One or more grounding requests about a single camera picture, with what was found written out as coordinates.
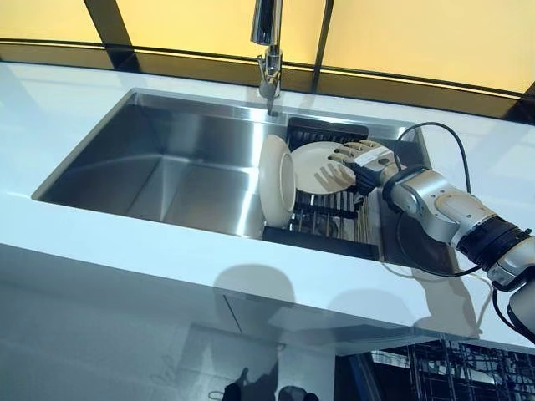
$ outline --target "faucet spout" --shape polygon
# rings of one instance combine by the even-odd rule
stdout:
[[[252,20],[251,41],[267,46],[264,57],[258,56],[261,80],[260,95],[267,100],[267,113],[272,114],[273,100],[279,96],[283,64],[280,49],[283,0],[257,0]]]

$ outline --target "dishwasher rack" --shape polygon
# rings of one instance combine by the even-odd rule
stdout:
[[[372,358],[376,366],[398,368],[397,377],[409,373],[418,401],[535,399],[535,356],[530,354],[439,340],[374,351]]]
[[[291,118],[287,144],[290,151],[313,142],[344,144],[368,138],[363,125],[327,123]],[[379,247],[371,235],[368,199],[354,187],[331,195],[311,195],[300,190],[288,226],[265,227],[263,240],[377,260]]]

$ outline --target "white plate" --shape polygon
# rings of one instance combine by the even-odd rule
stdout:
[[[295,203],[295,174],[288,146],[278,136],[268,135],[258,164],[260,203],[268,226],[289,222]]]
[[[327,195],[354,185],[354,172],[340,163],[328,160],[336,142],[313,142],[292,152],[298,190],[309,194]]]

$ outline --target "robotic arm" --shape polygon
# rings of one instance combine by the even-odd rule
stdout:
[[[452,186],[423,165],[399,169],[394,153],[376,142],[350,142],[329,158],[357,176],[359,192],[382,190],[383,199],[418,220],[425,233],[462,252],[501,291],[516,290],[507,313],[517,331],[535,341],[535,238]]]

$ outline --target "countertop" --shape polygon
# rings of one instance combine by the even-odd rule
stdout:
[[[477,336],[533,352],[488,304],[489,284],[473,275],[441,279],[402,266],[251,239],[56,206],[31,199],[54,168],[132,88],[160,89],[263,104],[255,88],[144,74],[0,63],[0,243],[226,290]],[[535,127],[495,119],[307,94],[281,93],[276,103],[383,119],[440,121],[466,147],[472,192],[521,228],[535,227]],[[433,167],[464,188],[455,141],[425,129]],[[470,262],[460,258],[463,267]],[[291,283],[225,275],[236,266],[268,266]],[[507,294],[500,296],[502,307]],[[466,325],[464,316],[477,322]]]

